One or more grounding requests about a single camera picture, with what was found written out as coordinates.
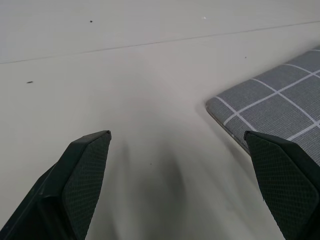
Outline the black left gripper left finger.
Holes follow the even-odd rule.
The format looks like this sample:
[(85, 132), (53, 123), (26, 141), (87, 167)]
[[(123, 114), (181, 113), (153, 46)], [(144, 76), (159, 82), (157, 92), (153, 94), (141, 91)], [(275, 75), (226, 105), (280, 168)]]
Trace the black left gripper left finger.
[(84, 240), (97, 206), (109, 130), (69, 144), (42, 174), (0, 231), (2, 240)]

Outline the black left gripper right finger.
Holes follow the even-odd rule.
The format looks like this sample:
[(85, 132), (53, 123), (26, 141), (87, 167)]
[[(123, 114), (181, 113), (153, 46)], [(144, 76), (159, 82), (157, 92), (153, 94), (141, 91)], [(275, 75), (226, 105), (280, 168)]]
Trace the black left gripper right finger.
[(320, 238), (320, 167), (296, 143), (246, 131), (259, 190), (286, 240)]

